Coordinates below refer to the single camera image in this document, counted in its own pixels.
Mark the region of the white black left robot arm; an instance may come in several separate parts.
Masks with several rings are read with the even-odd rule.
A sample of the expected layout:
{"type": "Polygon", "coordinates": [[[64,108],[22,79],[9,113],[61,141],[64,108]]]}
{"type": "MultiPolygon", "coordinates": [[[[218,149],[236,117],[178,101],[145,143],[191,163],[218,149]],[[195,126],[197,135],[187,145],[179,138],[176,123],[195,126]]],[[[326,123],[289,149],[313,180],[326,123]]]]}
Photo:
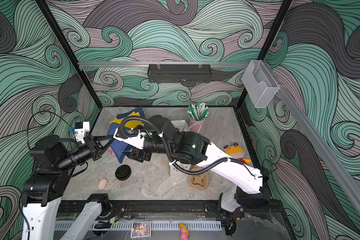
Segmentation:
{"type": "Polygon", "coordinates": [[[74,138],[49,135],[39,139],[30,155],[34,169],[21,195],[24,218],[23,240],[51,240],[58,208],[77,166],[97,161],[114,139],[107,136],[86,136],[86,123],[77,123],[74,138]]]}

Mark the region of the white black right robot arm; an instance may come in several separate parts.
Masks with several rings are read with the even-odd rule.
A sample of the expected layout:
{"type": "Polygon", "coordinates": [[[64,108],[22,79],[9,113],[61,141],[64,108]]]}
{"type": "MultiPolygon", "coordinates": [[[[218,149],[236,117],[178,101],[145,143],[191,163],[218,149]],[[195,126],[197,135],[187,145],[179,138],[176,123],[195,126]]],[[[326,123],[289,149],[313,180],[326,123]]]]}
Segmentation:
{"type": "Polygon", "coordinates": [[[262,170],[226,154],[199,133],[180,132],[160,115],[149,119],[126,117],[113,138],[145,153],[166,154],[169,165],[183,174],[198,176],[212,171],[231,181],[235,188],[220,199],[221,209],[227,212],[240,207],[259,209],[271,201],[269,190],[264,188],[267,177],[262,170]]]}

